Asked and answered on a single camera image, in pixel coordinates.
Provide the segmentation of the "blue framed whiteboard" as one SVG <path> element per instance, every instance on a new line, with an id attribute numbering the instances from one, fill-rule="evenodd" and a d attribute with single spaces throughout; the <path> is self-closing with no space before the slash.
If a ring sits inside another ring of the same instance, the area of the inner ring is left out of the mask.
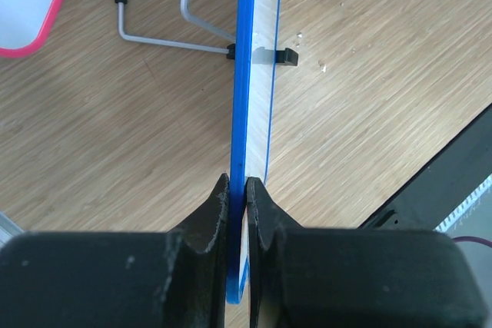
<path id="1" fill-rule="evenodd" d="M 238 304 L 248 278 L 248 178 L 268 176 L 281 0 L 238 0 L 229 182 L 226 300 Z"/>

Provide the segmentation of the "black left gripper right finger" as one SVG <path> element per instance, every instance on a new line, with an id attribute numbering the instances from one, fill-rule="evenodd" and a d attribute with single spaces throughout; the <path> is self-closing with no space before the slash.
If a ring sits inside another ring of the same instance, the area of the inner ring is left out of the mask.
<path id="1" fill-rule="evenodd" d="M 252 327 L 483 327 L 465 256 L 431 230 L 309 228 L 248 179 Z"/>

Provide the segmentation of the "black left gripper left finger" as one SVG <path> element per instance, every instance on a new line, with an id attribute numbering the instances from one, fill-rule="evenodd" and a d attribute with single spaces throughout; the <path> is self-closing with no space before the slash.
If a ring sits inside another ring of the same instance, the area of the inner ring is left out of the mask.
<path id="1" fill-rule="evenodd" d="M 1 249 L 3 327 L 222 327 L 229 179 L 165 232 L 25 232 Z"/>

